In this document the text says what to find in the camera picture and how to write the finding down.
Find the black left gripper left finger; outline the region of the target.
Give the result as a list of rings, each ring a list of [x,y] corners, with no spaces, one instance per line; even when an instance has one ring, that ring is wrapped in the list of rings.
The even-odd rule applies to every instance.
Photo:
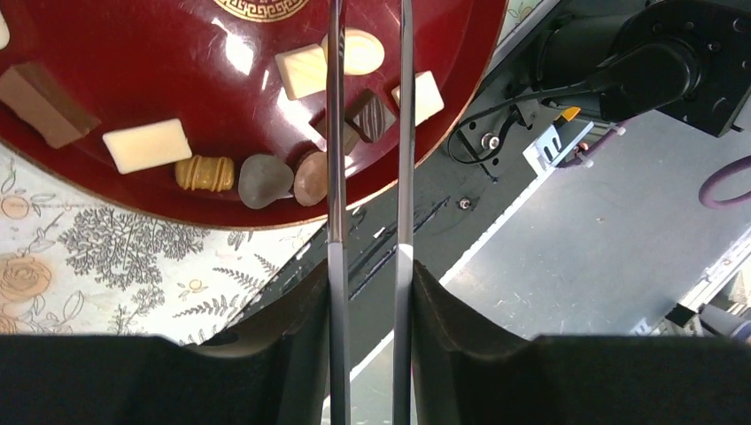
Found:
[[[4,424],[317,424],[328,270],[201,344],[155,336],[4,336]]]

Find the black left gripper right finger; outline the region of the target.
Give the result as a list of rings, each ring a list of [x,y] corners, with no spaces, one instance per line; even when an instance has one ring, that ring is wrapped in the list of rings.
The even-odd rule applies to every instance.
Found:
[[[421,424],[747,424],[750,348],[718,337],[539,336],[496,325],[414,266]]]

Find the red round tray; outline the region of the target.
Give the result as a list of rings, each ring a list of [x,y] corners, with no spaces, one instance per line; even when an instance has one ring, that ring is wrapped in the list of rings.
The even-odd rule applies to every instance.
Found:
[[[29,162],[118,206],[210,228],[277,228],[325,217],[321,202],[293,199],[260,211],[234,193],[180,189],[174,166],[120,174],[104,133],[178,119],[194,154],[229,157],[240,166],[267,153],[295,166],[325,149],[313,122],[324,93],[290,101],[275,56],[319,44],[329,30],[331,1],[1,1],[10,40],[1,75],[14,65],[45,69],[99,126],[60,149],[1,103],[1,143]],[[445,107],[417,127],[415,159],[425,160],[468,107],[495,50],[508,1],[412,1],[414,67],[432,72]],[[342,21],[384,45],[381,67],[345,77],[345,102],[367,90],[393,112],[399,85],[400,1],[344,1]],[[238,53],[248,74],[228,56]],[[362,205],[397,180],[398,122],[347,158],[346,201]]]

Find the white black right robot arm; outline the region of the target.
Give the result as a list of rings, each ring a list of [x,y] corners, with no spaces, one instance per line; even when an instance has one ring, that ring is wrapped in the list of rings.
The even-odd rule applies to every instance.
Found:
[[[720,137],[750,128],[748,1],[572,1],[538,38],[532,80],[604,121],[656,110]]]

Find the silver serving tongs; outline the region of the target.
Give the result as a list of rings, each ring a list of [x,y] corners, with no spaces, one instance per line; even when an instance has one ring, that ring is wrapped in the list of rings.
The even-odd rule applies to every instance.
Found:
[[[400,4],[399,178],[395,316],[392,354],[392,421],[411,421],[412,283],[414,275],[415,76],[413,4]],[[345,2],[330,4],[327,64],[329,415],[351,421],[348,265],[345,248],[344,155]]]

